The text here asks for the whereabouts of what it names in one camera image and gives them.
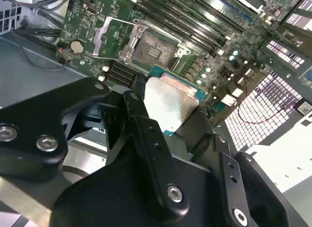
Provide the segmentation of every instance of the black ram slot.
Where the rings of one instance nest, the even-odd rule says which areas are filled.
[[[123,72],[123,71],[121,71],[121,70],[119,70],[119,69],[117,69],[117,68],[113,68],[113,69],[111,69],[110,70],[110,74],[111,73],[115,73],[116,75],[118,75],[118,76],[120,76],[120,77],[122,77],[122,78],[124,78],[124,79],[127,79],[128,81],[132,81],[133,80],[133,76],[130,76],[129,74],[127,74],[126,72]]]
[[[176,17],[179,23],[182,23],[185,26],[192,29],[194,34],[200,34],[205,39],[210,40],[215,45],[223,44],[225,38],[222,37],[221,34],[219,34],[214,29],[210,28],[206,24],[203,24],[202,22],[198,21],[196,18],[186,14],[180,8],[178,8],[168,0],[145,0],[145,1],[152,1],[152,3],[157,3],[159,5],[160,10],[171,15],[172,17],[173,16]]]
[[[125,82],[123,82],[123,81],[120,81],[120,80],[118,80],[118,78],[116,78],[116,77],[114,77],[114,76],[111,76],[111,75],[106,75],[106,78],[108,79],[108,80],[110,80],[110,81],[113,81],[113,82],[115,82],[116,84],[120,84],[120,85],[122,85],[122,86],[125,86],[125,87],[128,87],[130,84],[129,83],[125,83]]]
[[[107,74],[107,78],[108,79],[114,78],[114,79],[124,83],[124,85],[126,85],[126,86],[129,86],[131,84],[130,80],[128,80],[127,78],[124,78],[123,76],[121,76],[118,73],[113,72],[113,71],[109,71],[109,73]]]
[[[173,21],[168,20],[170,23],[166,22],[163,18],[162,15],[157,15],[157,12],[150,12],[148,11],[148,9],[146,7],[144,7],[143,5],[137,5],[135,7],[135,9],[139,10],[141,13],[147,15],[148,17],[156,20],[157,22],[161,23],[163,26],[167,27],[169,30],[178,33],[181,37],[183,37],[185,40],[193,43],[194,45],[198,46],[199,48],[209,52],[209,53],[213,53],[214,48],[211,45],[207,45],[207,44],[202,44],[201,42],[198,42],[196,40],[194,40],[191,37],[188,37],[190,34],[187,34],[187,32],[180,28],[179,26],[177,26]]]
[[[112,68],[113,68],[113,67],[117,67],[117,68],[119,68],[120,70],[122,70],[122,71],[124,71],[124,72],[126,72],[126,73],[128,73],[128,74],[130,74],[130,75],[132,75],[132,76],[134,76],[136,73],[138,73],[138,72],[135,71],[134,69],[131,69],[130,67],[125,66],[125,65],[123,65],[122,63],[119,63],[119,62],[116,62],[116,61],[114,61],[114,62],[111,63],[111,67],[112,67]]]
[[[212,14],[214,17],[222,20],[228,26],[232,27],[233,29],[235,29],[239,33],[243,33],[245,31],[245,29],[243,27],[241,27],[239,24],[235,23],[233,20],[231,20],[230,18],[226,17],[225,15],[223,15],[222,13],[220,13],[219,11],[214,9],[212,6],[210,6],[209,4],[204,2],[203,0],[193,0],[193,2],[195,2],[198,5],[200,5],[201,7],[203,7],[205,10],[207,10],[207,12]]]
[[[171,21],[175,21],[178,26],[183,28],[185,31],[187,31],[190,35],[193,35],[197,37],[197,40],[203,41],[203,43],[207,43],[209,45],[212,45],[214,48],[216,46],[220,46],[218,42],[216,42],[213,38],[207,36],[203,32],[201,32],[199,29],[193,27],[191,24],[188,22],[183,21],[180,16],[177,16],[176,13],[171,12],[167,8],[164,8],[161,6],[161,4],[158,4],[156,1],[149,2],[149,1],[144,1],[142,3],[144,6],[147,8],[150,8],[151,11],[155,10],[156,8],[158,9],[158,13],[162,14],[163,17],[166,17],[167,19]]]

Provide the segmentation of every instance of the perforated metal panel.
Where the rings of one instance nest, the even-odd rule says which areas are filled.
[[[249,124],[239,118],[237,107],[225,120],[236,149],[249,148],[268,137],[289,119],[293,105],[300,99],[301,96],[274,72],[268,75],[240,105],[241,118],[250,123],[262,122],[284,109],[270,120]]]
[[[21,27],[20,23],[25,15],[25,8],[15,5],[7,0],[0,0],[0,35],[11,28]]]

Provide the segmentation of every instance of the cable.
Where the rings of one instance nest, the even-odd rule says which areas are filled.
[[[246,94],[245,97],[247,97],[248,91],[247,91],[247,84],[246,84],[245,75],[244,75],[244,82],[245,82],[245,94]],[[296,104],[296,103],[288,103],[286,106],[284,106],[283,108],[279,109],[279,110],[278,110],[276,113],[274,113],[272,116],[270,116],[270,117],[268,117],[268,118],[266,118],[266,119],[264,119],[264,120],[262,120],[262,121],[260,121],[260,122],[249,122],[249,121],[244,120],[244,119],[242,118],[242,116],[240,115],[240,106],[242,105],[242,103],[243,103],[243,101],[241,101],[241,102],[239,103],[239,105],[238,105],[237,115],[238,115],[239,119],[240,119],[242,122],[247,123],[247,124],[262,124],[262,123],[265,123],[265,122],[269,121],[270,119],[272,119],[273,117],[277,116],[277,114],[280,113],[281,111],[283,111],[283,110],[285,110],[285,109],[287,109],[287,108],[289,108],[289,107],[291,107],[291,106],[293,106],[293,105]]]
[[[54,2],[57,2],[58,0],[42,0],[36,3],[24,3],[24,2],[19,2],[15,0],[9,0],[9,1],[13,2],[14,4],[26,6],[26,7],[40,7],[40,6],[48,6],[50,4],[53,4]]]
[[[58,28],[62,28],[63,25],[61,22],[59,22],[57,19],[55,19],[53,16],[49,15],[49,13],[43,11],[43,10],[39,10],[37,12],[38,15],[46,18],[47,20],[49,20],[52,24],[54,24],[56,27]]]
[[[53,8],[45,8],[43,6],[39,7],[39,9],[43,10],[43,11],[56,11],[58,9],[60,9],[68,0],[63,0],[59,5],[53,7]]]
[[[39,66],[37,66],[35,63],[33,63],[33,62],[29,59],[29,57],[28,57],[28,55],[27,55],[27,53],[26,53],[24,47],[23,47],[23,46],[21,45],[21,43],[19,42],[19,38],[18,38],[17,34],[15,34],[14,31],[10,31],[10,33],[11,33],[11,34],[13,35],[13,37],[15,38],[15,40],[16,40],[16,42],[17,42],[17,45],[20,47],[20,49],[21,49],[23,55],[25,56],[25,58],[27,59],[27,61],[28,61],[32,66],[34,66],[35,68],[37,68],[37,69],[39,69],[39,70],[42,70],[42,71],[59,71],[59,70],[62,70],[64,67],[67,66],[67,62],[65,62],[65,63],[63,64],[63,66],[62,66],[62,67],[59,67],[59,68],[51,68],[51,69],[50,69],[50,68],[44,68],[44,67],[39,67]]]

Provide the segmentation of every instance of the ventilation grille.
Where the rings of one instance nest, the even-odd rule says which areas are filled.
[[[302,58],[298,57],[296,54],[275,41],[270,41],[270,44],[267,44],[266,47],[278,55],[279,58],[281,58],[283,61],[293,66],[295,69],[298,69],[301,64],[304,63]]]
[[[0,0],[0,35],[19,28],[25,9],[7,0]]]
[[[240,115],[244,121],[254,123],[269,118],[283,108],[284,110],[261,124],[249,124],[239,118],[237,107],[225,120],[236,149],[245,150],[263,141],[289,118],[292,106],[300,99],[301,96],[295,90],[271,72],[243,100]]]

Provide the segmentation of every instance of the silver screw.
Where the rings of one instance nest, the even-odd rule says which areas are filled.
[[[245,227],[245,226],[248,225],[248,220],[247,220],[245,214],[244,214],[241,210],[239,210],[239,209],[237,209],[237,208],[234,208],[234,209],[233,209],[233,214],[234,214],[235,219],[236,219],[242,226]]]
[[[45,152],[54,151],[58,145],[57,140],[51,136],[42,136],[36,141],[37,148]]]
[[[18,131],[12,126],[0,126],[0,142],[10,142],[18,136]]]
[[[183,196],[181,190],[178,187],[168,186],[167,193],[172,201],[175,203],[181,203]]]
[[[101,84],[95,84],[94,85],[97,89],[103,90],[104,87]]]
[[[138,96],[135,93],[130,93],[130,96],[135,100],[139,100]]]
[[[224,139],[222,136],[219,135],[219,139],[220,139],[220,141],[222,141],[223,143],[225,143],[225,139]]]

